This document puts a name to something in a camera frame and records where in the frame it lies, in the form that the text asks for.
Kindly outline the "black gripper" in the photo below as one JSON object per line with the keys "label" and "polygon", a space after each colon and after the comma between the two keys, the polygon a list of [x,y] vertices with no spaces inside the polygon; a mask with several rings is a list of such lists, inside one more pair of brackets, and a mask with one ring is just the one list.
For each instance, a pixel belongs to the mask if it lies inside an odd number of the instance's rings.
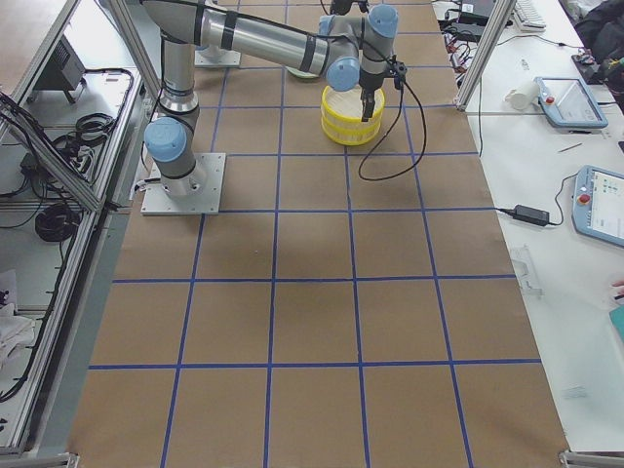
{"label": "black gripper", "polygon": [[367,13],[369,11],[368,0],[331,0],[330,14],[347,15],[351,11],[353,5],[356,5],[361,13]]}
{"label": "black gripper", "polygon": [[382,87],[384,79],[384,71],[381,73],[370,73],[366,70],[360,71],[359,85],[362,89],[362,122],[368,122],[372,118],[375,109],[374,93]]}

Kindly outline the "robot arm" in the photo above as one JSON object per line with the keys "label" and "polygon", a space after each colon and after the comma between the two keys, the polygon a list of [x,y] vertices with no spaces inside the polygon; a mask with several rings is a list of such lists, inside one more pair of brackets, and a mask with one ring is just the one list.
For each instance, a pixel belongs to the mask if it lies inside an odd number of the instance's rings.
{"label": "robot arm", "polygon": [[332,13],[308,32],[212,1],[145,1],[143,7],[162,37],[162,116],[149,124],[144,142],[172,198],[202,192],[208,180],[191,149],[199,115],[194,59],[198,49],[215,47],[324,77],[337,92],[361,90],[362,119],[374,111],[375,93],[389,77],[399,14],[386,4],[364,6],[349,16],[350,3],[332,4]]}

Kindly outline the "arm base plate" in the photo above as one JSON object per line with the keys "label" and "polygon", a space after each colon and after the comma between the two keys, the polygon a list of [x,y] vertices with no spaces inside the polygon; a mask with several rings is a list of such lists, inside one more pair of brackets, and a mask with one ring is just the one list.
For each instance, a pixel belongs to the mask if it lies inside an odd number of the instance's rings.
{"label": "arm base plate", "polygon": [[217,215],[219,213],[225,153],[195,153],[192,173],[180,178],[161,177],[153,165],[145,185],[141,206],[143,215]]}

